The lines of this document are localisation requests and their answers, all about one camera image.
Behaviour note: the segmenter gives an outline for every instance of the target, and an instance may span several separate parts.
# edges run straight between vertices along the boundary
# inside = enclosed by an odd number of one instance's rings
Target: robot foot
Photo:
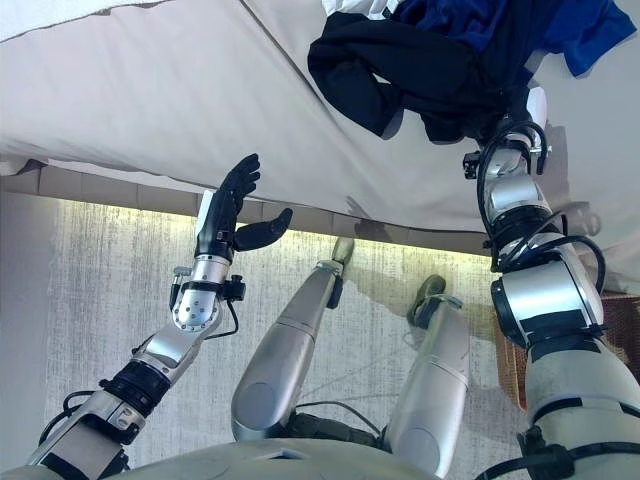
[[[440,275],[430,275],[418,289],[416,299],[407,313],[411,325],[428,328],[431,316],[438,309],[447,282]]]
[[[353,238],[338,238],[338,240],[336,240],[336,244],[333,246],[331,260],[341,263],[346,267],[351,261],[354,246],[355,242],[353,241]]]

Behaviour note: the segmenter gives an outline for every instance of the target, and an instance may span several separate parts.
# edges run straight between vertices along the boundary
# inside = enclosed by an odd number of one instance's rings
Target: white fabric
[[[640,3],[618,3],[640,24]],[[385,141],[331,108],[306,69],[324,22],[317,0],[180,0],[11,39],[0,45],[0,153],[215,186],[255,151],[259,197],[481,231],[475,185],[461,169],[475,143],[430,144],[411,112]],[[635,42],[581,79],[548,56],[536,79],[553,127],[545,194],[555,206],[590,202],[610,284],[640,292]]]
[[[86,17],[120,5],[157,3],[158,0],[2,0],[0,42],[36,28]]]
[[[385,9],[395,12],[402,0],[322,0],[327,17],[336,12],[361,13],[371,20],[384,20]]]

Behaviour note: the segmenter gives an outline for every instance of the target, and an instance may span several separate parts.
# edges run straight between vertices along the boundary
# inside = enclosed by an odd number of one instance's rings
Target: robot
[[[465,177],[476,180],[492,270],[501,273],[491,285],[500,328],[528,356],[531,427],[518,435],[522,457],[477,479],[527,469],[533,480],[637,480],[640,386],[600,339],[604,258],[591,240],[568,234],[566,217],[552,212],[535,182],[549,150],[543,95],[542,100],[530,108],[534,121],[505,117],[495,135],[463,161]],[[193,266],[174,270],[171,321],[133,349],[129,363],[100,382],[100,390],[68,397],[28,464],[0,479],[96,480],[115,474],[126,480],[445,478],[469,375],[469,326],[453,297],[436,292],[418,310],[416,322],[428,327],[428,334],[382,432],[298,412],[323,311],[339,305],[353,250],[346,239],[338,241],[331,260],[316,265],[247,366],[231,402],[237,442],[123,472],[123,446],[135,440],[202,343],[237,331],[232,302],[243,300],[245,285],[240,276],[227,278],[234,255],[277,241],[289,226],[292,212],[285,209],[270,222],[236,231],[237,214],[256,188],[258,169],[257,155],[250,155],[215,194],[205,194]],[[595,283],[575,244],[595,255]],[[235,322],[226,332],[218,332],[222,302]],[[83,394],[88,396],[84,403],[68,406],[69,398]]]

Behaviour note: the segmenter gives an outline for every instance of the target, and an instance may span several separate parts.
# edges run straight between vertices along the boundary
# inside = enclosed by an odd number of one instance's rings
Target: black bracket
[[[548,464],[527,468],[532,480],[560,480],[572,477],[575,473],[574,460],[567,449],[561,445],[547,445],[542,437],[542,430],[537,425],[524,433],[518,433],[517,438],[523,458],[535,455],[553,458]]]
[[[464,178],[467,180],[475,180],[478,178],[478,165],[480,164],[480,152],[475,151],[467,153],[462,159],[462,168],[464,169]]]
[[[222,298],[232,302],[241,302],[244,300],[246,290],[247,286],[242,282],[242,276],[231,275],[231,280],[227,280],[222,286]]]

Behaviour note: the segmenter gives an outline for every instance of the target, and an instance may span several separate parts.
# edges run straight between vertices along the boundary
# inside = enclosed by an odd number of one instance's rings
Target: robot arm
[[[130,444],[164,394],[197,356],[202,342],[235,333],[231,301],[242,300],[242,277],[227,274],[236,251],[275,242],[286,231],[292,211],[271,222],[241,227],[237,215],[245,195],[260,177],[257,155],[242,160],[215,194],[206,192],[196,223],[192,268],[178,267],[171,288],[172,321],[134,349],[129,363],[102,390],[93,393],[39,446],[28,461],[63,478],[98,479],[122,471]],[[182,277],[190,276],[182,283]],[[226,300],[235,330],[214,333],[220,325],[220,303]]]
[[[533,122],[509,122],[481,152],[465,157],[477,178],[480,213],[502,273],[491,294],[500,328],[527,349],[526,395],[531,428],[519,435],[523,458],[492,467],[489,480],[527,468],[534,480],[637,478],[640,471],[640,387],[600,341],[599,293],[604,258],[588,238],[569,236],[532,175],[544,169],[547,145]],[[573,247],[597,259],[592,282]]]

